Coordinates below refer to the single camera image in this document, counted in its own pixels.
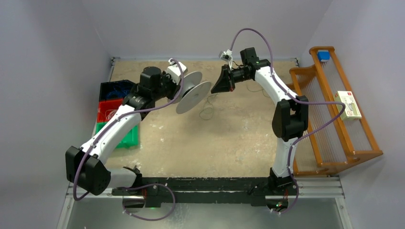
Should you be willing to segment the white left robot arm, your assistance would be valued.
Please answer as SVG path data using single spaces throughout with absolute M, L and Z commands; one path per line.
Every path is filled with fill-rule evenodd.
M 105 163 L 131 129 L 152 111 L 175 103 L 186 89 L 187 67 L 172 60 L 165 71 L 146 67 L 140 81 L 124 98 L 114 116 L 90 140 L 65 153 L 67 180 L 73 184 L 76 201 L 100 195 L 105 189 L 123 187 L 130 195 L 142 190 L 141 174 L 134 168 L 109 170 Z

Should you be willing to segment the white perforated spool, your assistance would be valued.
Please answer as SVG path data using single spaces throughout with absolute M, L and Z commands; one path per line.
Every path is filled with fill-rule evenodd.
M 194 108 L 210 92 L 212 83 L 202 81 L 203 74 L 194 71 L 184 77 L 183 89 L 179 98 L 175 101 L 177 104 L 176 113 L 183 114 Z

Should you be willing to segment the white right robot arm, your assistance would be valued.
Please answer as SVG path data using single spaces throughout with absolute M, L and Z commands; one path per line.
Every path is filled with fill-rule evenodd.
M 254 48 L 240 51 L 242 65 L 233 68 L 232 51 L 219 54 L 227 63 L 222 66 L 221 74 L 211 89 L 212 94 L 232 92 L 236 83 L 253 80 L 270 96 L 275 104 L 272 129 L 277 137 L 275 163 L 270 169 L 268 188 L 280 194 L 293 184 L 293 167 L 298 139 L 308 129 L 309 106 L 307 97 L 298 96 L 291 91 L 276 75 L 271 62 L 260 59 Z

